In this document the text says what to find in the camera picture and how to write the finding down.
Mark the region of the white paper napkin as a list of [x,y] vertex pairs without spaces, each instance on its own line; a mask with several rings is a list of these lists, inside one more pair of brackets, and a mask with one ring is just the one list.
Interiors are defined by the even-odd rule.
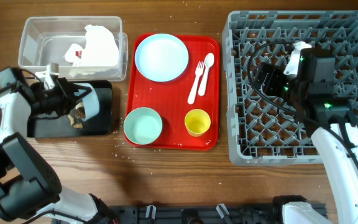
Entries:
[[87,25],[85,47],[71,44],[64,59],[74,67],[115,66],[119,60],[119,47],[114,35],[104,26]]

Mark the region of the yellow plastic cup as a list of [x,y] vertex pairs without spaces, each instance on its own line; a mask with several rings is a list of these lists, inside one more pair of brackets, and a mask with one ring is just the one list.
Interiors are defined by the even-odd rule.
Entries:
[[193,137],[203,135],[211,126],[211,118],[207,112],[201,109],[193,109],[185,116],[185,127]]

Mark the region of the light blue bowl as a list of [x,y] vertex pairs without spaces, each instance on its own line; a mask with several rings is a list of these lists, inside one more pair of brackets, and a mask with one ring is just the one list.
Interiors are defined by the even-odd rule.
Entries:
[[82,119],[82,121],[87,121],[99,114],[99,99],[96,94],[96,90],[92,87],[91,84],[89,83],[76,83],[76,84],[86,85],[92,88],[92,92],[86,95],[85,97],[83,97],[79,102],[79,103],[82,102],[84,104],[85,113],[86,113],[85,119]]

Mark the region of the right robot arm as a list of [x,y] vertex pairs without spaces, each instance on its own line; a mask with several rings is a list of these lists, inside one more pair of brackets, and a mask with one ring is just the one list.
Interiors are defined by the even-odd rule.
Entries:
[[358,223],[358,127],[349,99],[334,95],[335,58],[329,50],[305,48],[291,60],[295,74],[262,62],[248,71],[249,84],[267,103],[277,96],[290,105],[276,108],[304,124],[323,161],[338,220]]

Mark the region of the food scraps and rice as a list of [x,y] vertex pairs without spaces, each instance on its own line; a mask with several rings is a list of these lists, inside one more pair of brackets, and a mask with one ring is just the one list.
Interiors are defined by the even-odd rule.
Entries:
[[83,129],[83,123],[81,122],[82,119],[85,119],[86,113],[85,113],[85,107],[84,104],[78,103],[74,110],[73,115],[68,114],[67,117],[70,121],[70,126],[75,129]]

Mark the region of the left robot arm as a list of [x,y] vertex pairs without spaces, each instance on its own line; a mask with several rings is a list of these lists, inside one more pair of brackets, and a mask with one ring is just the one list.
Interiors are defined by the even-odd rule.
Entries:
[[66,223],[119,223],[100,198],[64,187],[48,162],[27,141],[31,120],[58,119],[96,94],[88,83],[69,82],[50,68],[31,87],[26,70],[0,71],[0,218],[31,223],[50,217]]

